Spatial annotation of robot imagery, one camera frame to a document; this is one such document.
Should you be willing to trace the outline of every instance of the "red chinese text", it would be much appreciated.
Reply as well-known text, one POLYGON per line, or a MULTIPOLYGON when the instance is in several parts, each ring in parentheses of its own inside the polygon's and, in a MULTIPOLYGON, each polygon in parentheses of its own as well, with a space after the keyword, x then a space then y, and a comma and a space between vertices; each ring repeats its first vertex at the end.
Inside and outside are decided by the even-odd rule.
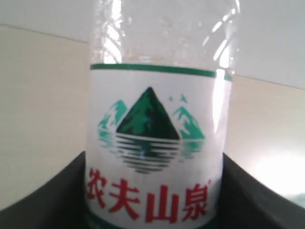
POLYGON ((140 200, 138 198, 128 198, 127 192, 129 191, 133 193, 139 193, 139 190, 136 187, 134 188, 128 187, 128 182, 125 179, 121 179, 121 183, 119 185, 113 183, 112 186, 119 188, 120 193, 118 195, 114 193, 110 193, 110 196, 118 198, 118 202, 116 203, 115 206, 109 209, 109 212, 113 213, 125 207, 129 216, 133 220, 136 220, 139 217, 139 214, 132 209, 132 207, 129 205, 129 202, 139 204, 140 200))
POLYGON ((186 211, 187 213, 182 221, 186 221, 188 218, 196 220, 199 215, 206 214, 207 193, 208 187, 200 187, 199 184, 196 184, 194 189, 188 188, 186 190, 185 208, 183 211, 186 211))
POLYGON ((159 214, 154 216, 155 194, 148 193, 146 206, 146 222, 150 223, 153 220, 169 220, 170 223, 177 222, 179 196, 172 195, 172 206, 170 216, 166 216, 168 186, 162 185, 160 190, 159 214))
POLYGON ((88 182, 88 198, 97 198, 101 208, 104 208, 106 204, 102 199, 102 196, 104 195, 104 191, 102 188, 106 186, 107 179, 101 176, 101 172, 98 169, 94 171, 92 168, 90 169, 89 177, 91 178, 91 181, 88 182))

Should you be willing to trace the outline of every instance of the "green mountain logo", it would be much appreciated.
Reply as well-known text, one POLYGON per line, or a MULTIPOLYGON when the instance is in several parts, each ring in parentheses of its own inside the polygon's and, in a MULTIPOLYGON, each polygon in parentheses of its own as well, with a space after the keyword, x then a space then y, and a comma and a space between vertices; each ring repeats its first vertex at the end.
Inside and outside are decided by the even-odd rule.
POLYGON ((179 140, 165 108, 151 87, 141 95, 117 128, 117 133, 179 140))
POLYGON ((193 159, 205 139, 185 107, 180 106, 170 118, 151 87, 129 111, 123 100, 114 103, 98 124, 98 134, 102 148, 142 174, 163 171, 173 160, 193 159))
POLYGON ((116 127, 123 115, 127 111, 127 106, 122 100, 118 100, 110 107, 104 118, 99 123, 99 127, 104 129, 110 129, 111 126, 116 127))
POLYGON ((183 106, 178 108, 174 114, 179 122, 182 122, 180 134, 183 139, 205 139, 197 120, 183 106))

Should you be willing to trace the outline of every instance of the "clear plastic bottle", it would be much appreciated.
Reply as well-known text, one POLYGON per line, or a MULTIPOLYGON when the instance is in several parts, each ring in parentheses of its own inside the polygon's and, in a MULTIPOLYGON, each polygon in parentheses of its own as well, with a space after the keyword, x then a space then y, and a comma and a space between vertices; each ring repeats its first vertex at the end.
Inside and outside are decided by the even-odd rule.
POLYGON ((238 0, 96 0, 89 228, 205 228, 222 175, 238 0))

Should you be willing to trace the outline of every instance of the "black holder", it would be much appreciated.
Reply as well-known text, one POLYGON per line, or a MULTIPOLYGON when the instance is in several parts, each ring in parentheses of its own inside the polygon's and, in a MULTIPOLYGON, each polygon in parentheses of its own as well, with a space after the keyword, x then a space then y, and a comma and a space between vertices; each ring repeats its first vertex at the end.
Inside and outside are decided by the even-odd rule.
MULTIPOLYGON (((37 191, 0 211, 0 229, 81 229, 84 171, 83 152, 37 191)), ((305 229, 305 208, 269 190, 224 155, 217 221, 218 229, 305 229)))

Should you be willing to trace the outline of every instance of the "white label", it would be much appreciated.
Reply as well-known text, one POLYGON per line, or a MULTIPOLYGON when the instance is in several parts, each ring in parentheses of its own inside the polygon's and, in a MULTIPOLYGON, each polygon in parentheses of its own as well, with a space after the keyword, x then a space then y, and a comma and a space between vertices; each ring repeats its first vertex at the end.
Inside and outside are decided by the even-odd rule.
POLYGON ((232 84, 224 77, 91 71, 89 224, 197 229, 215 216, 232 84))

